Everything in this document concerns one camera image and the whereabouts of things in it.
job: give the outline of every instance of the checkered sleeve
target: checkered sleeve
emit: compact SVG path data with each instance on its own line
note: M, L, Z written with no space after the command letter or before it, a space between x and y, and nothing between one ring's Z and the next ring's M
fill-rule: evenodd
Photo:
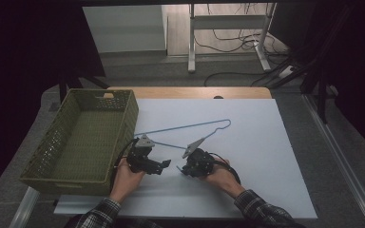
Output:
M99 205L82 215L75 227L80 228L106 228L112 227L118 212L120 203L112 199L103 199Z
M246 219L254 221L259 225L303 227L296 224L284 209L267 203L252 190L242 192L234 203Z

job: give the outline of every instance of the white wall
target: white wall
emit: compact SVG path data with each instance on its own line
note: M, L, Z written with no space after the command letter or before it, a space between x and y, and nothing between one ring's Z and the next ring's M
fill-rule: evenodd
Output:
M100 53L165 50L162 6L84 7Z

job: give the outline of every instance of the person's right hand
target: person's right hand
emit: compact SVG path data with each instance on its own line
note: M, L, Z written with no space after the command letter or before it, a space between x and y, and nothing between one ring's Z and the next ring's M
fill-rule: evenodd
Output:
M215 160L219 162L224 162L223 160L217 158L215 158ZM206 177L200 177L200 179L219 188L233 199L235 199L239 194L245 191L245 189L239 183L237 183L233 174L231 174L226 168L218 164L214 164L212 174Z

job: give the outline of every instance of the green plastic basket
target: green plastic basket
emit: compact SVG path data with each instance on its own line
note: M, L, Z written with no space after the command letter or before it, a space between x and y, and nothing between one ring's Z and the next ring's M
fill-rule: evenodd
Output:
M48 194L108 195L138 112L132 90L71 89L20 181Z

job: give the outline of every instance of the person's left hand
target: person's left hand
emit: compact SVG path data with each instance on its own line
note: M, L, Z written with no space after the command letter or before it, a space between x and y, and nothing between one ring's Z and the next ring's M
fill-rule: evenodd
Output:
M126 158L122 158L117 167L117 175L109 197L122 203L127 196L139 187L144 174L146 174L144 171L133 173Z

